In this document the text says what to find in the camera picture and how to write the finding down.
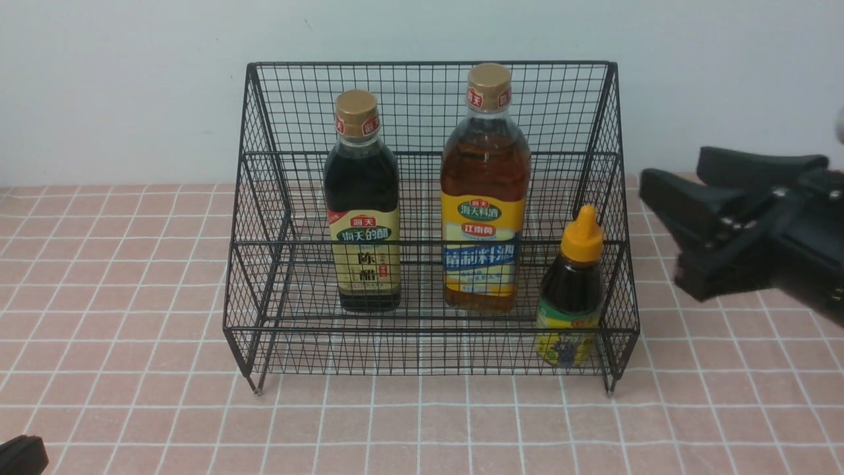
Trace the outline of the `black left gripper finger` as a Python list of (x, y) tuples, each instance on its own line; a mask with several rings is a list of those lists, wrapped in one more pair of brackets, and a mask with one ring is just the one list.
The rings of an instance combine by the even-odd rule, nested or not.
[(10, 439), (1, 445), (0, 452), (1, 475), (39, 475), (50, 463), (42, 437), (35, 435)]

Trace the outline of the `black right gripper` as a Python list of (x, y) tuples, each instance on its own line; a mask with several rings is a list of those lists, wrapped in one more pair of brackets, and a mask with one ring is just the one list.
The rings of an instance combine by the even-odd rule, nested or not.
[[(841, 303), (842, 172), (828, 166), (823, 154), (703, 146), (696, 175), (705, 185), (644, 170), (640, 198), (681, 252), (678, 288), (698, 301), (778, 289), (802, 303)], [(773, 190), (735, 222), (741, 189)]]

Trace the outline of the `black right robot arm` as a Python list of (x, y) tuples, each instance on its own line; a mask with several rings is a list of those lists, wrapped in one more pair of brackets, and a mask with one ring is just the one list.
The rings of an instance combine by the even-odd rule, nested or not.
[(697, 301), (778, 289), (841, 325), (843, 175), (829, 159), (705, 146), (696, 175), (640, 177), (679, 248), (676, 286)]

